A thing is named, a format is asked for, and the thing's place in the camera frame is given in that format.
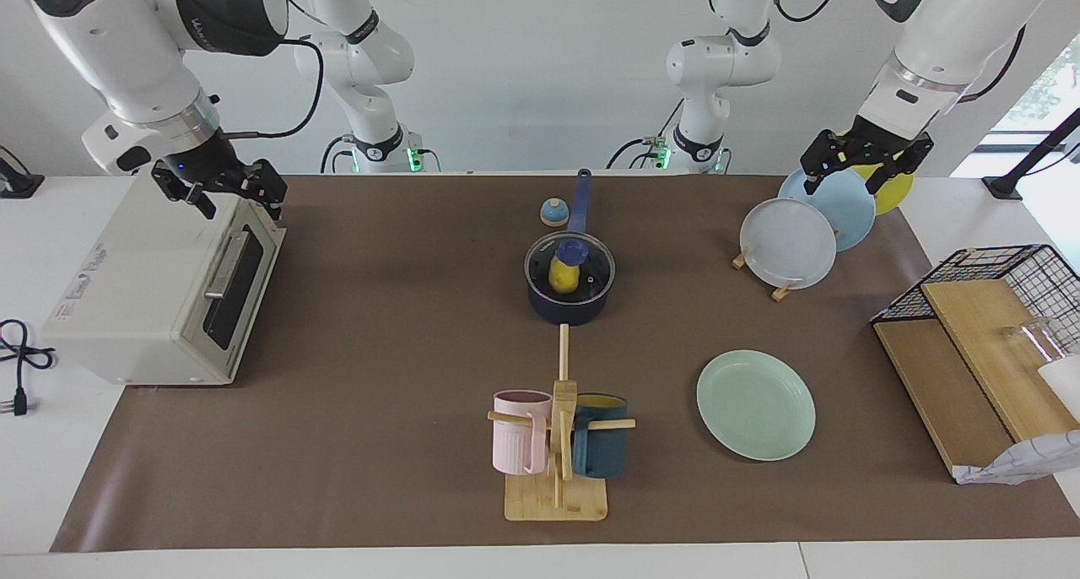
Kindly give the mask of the white cylindrical container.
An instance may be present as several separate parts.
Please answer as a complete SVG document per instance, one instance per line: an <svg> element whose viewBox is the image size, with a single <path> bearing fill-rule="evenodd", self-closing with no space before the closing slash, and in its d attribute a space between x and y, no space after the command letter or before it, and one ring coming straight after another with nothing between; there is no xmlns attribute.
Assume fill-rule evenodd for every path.
<svg viewBox="0 0 1080 579"><path fill-rule="evenodd" d="M1038 374L1080 425L1080 355L1049 361Z"/></svg>

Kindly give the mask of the pink ribbed mug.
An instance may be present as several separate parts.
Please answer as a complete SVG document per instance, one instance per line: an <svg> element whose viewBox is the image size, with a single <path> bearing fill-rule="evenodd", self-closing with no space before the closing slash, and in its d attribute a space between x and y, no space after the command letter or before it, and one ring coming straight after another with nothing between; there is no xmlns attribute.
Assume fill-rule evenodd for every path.
<svg viewBox="0 0 1080 579"><path fill-rule="evenodd" d="M548 421L553 396L548 392L512 389L498 391L492 410L525 419L524 425L492 423L491 464L507 475L543 474L548 468Z"/></svg>

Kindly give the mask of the wooden plate rack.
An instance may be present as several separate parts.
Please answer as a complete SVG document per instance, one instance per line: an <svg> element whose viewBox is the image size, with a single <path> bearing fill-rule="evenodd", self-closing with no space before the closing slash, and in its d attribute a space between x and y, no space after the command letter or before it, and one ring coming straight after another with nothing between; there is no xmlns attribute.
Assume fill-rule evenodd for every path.
<svg viewBox="0 0 1080 579"><path fill-rule="evenodd" d="M773 285L770 298L775 302L783 301L794 290L795 283L804 281L804 278L791 275L791 269L786 265L767 258L751 246L740 247L740 252L732 259L732 267L734 270L751 268L753 275L766 284Z"/></svg>

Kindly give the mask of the clear glass cup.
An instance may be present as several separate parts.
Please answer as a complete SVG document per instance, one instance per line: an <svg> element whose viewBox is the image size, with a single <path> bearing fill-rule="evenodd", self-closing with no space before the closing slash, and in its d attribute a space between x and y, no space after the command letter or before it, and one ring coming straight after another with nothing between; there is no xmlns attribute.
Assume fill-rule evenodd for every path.
<svg viewBox="0 0 1080 579"><path fill-rule="evenodd" d="M1054 333L1049 318L1032 318L998 332L1009 356L1034 369L1064 360L1070 352Z"/></svg>

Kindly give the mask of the dark blue saucepan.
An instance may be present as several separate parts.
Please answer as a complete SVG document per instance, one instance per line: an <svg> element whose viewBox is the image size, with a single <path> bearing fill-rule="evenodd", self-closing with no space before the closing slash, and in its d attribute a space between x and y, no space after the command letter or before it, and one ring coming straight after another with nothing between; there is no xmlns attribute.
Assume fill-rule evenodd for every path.
<svg viewBox="0 0 1080 579"><path fill-rule="evenodd" d="M588 233L588 210L591 196L590 169L579 169L575 179L577 180L577 186L575 186L573 202L570 207L570 221L568 221L567 228L564 230ZM564 262L569 262L571 265L582 264L584 259L586 259L586 255L588 250L579 241L563 241L559 248L556 251L557 257L559 257ZM543 320L552 322L556 325L568 324L570 326L580 326L586 324L586 322L591 320L594 320L594 318L597 317L602 310L604 310L604 306L608 300L608 294L606 294L604 298L594 300L593 302L586 302L586 305L565 306L537 298L536 295L529 294L528 291L527 295L530 306L539 317L543 318Z"/></svg>

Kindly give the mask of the wooden shelf unit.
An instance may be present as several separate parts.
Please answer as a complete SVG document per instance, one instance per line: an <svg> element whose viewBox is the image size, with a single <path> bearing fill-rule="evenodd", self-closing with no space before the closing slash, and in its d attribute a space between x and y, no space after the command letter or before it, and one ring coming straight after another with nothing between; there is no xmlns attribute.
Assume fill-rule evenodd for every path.
<svg viewBox="0 0 1080 579"><path fill-rule="evenodd" d="M996 332L1034 317L1003 280L921 291L937 317L874 329L949 473L989 464L1030 437L1080 430L1038 369L1007 354Z"/></svg>

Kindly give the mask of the glass lid with blue knob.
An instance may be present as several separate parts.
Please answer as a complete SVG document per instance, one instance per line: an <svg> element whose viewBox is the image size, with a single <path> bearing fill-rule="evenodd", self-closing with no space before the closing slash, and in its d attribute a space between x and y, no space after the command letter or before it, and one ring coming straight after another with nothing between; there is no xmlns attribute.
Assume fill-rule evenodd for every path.
<svg viewBox="0 0 1080 579"><path fill-rule="evenodd" d="M562 294L548 282L550 262L563 241L579 241L588 250L586 259L580 264L579 285L572 293ZM540 237L526 252L524 260L526 290L537 298L565 306L581 306L604 298L613 286L616 262L607 246L595 235L559 230Z"/></svg>

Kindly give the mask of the yellow plate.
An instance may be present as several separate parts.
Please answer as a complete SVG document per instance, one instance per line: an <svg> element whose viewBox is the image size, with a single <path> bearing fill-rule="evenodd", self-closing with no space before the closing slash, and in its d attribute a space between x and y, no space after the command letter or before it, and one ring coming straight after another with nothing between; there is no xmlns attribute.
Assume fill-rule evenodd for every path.
<svg viewBox="0 0 1080 579"><path fill-rule="evenodd" d="M874 203L875 216L883 216L890 211L899 208L899 205L910 194L915 176L913 174L897 174L883 183L874 196L864 189L864 183L869 181L883 164L869 164L850 166L843 173L850 179L850 198L848 204L856 207L858 211L867 211L870 202Z"/></svg>

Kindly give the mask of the wooden mug rack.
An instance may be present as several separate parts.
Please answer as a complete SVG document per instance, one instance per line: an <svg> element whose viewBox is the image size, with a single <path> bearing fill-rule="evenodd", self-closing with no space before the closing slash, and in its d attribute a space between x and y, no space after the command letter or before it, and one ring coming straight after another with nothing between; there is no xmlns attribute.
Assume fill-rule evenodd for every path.
<svg viewBox="0 0 1080 579"><path fill-rule="evenodd" d="M507 474L503 517L511 522L596 522L608 514L605 479L588 479L572 470L572 443L578 387L570 379L570 332L559 325L559 374L553 382L552 406L546 414L491 409L492 425L516 425L529 430L529 467L537 452L545 452L542 472Z"/></svg>

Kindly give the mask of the teal mug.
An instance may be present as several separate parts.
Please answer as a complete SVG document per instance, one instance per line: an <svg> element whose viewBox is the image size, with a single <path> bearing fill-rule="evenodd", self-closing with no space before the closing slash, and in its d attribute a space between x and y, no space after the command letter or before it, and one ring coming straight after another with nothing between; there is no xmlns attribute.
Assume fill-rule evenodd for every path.
<svg viewBox="0 0 1080 579"><path fill-rule="evenodd" d="M572 422L571 467L586 479L618 479L626 464L626 430L592 430L603 420L625 419L626 399L586 392L577 396Z"/></svg>

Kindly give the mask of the beige toaster oven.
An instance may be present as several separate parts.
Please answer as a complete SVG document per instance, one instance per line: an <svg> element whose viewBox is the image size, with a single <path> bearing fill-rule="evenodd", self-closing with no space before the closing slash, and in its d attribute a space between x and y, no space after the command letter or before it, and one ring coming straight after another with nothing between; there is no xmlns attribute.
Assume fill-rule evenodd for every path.
<svg viewBox="0 0 1080 579"><path fill-rule="evenodd" d="M235 379L285 228L214 193L212 219L135 176L40 333L65 360L123 386Z"/></svg>

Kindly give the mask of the brown table mat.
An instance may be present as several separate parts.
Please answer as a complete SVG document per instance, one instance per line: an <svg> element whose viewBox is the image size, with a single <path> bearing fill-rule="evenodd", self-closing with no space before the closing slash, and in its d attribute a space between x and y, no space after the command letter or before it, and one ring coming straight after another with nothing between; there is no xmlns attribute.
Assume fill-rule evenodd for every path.
<svg viewBox="0 0 1080 579"><path fill-rule="evenodd" d="M235 383L129 389L51 546L112 549L1026 539L1080 534L1054 479L957 485L869 325L929 268L902 216L782 302L730 261L779 176L597 176L616 257L570 374L624 396L600 522L509 522L494 392L548 389L557 328L523 258L557 176L297 176ZM815 402L804 452L756 463L699 417L707 361L758 349Z"/></svg>

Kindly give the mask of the black desk clamp stand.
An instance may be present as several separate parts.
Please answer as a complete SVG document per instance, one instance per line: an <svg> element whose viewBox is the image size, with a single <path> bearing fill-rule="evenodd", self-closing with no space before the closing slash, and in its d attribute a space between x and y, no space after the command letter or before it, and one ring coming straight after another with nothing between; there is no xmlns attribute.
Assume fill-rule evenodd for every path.
<svg viewBox="0 0 1080 579"><path fill-rule="evenodd" d="M35 174L21 158L0 144L0 198L30 198L46 176Z"/></svg>

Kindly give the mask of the light blue plate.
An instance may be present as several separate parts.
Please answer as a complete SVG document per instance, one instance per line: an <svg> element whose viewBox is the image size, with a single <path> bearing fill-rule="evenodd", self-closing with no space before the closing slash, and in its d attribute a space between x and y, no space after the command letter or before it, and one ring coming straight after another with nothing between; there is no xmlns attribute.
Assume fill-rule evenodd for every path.
<svg viewBox="0 0 1080 579"><path fill-rule="evenodd" d="M837 252L859 245L870 232L876 218L874 196L868 194L865 181L852 169L842 169L826 176L814 194L805 189L802 169L793 171L780 184L780 198L794 198L810 203L825 216L836 235Z"/></svg>

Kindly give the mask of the grey plate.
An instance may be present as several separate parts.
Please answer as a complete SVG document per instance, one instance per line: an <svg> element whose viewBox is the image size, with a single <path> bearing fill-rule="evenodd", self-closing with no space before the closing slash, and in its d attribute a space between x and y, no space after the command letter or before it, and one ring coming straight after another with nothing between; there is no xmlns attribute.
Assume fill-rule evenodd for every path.
<svg viewBox="0 0 1080 579"><path fill-rule="evenodd" d="M818 285L829 275L838 253L824 214L794 198L772 198L751 208L739 245L753 275L778 291Z"/></svg>

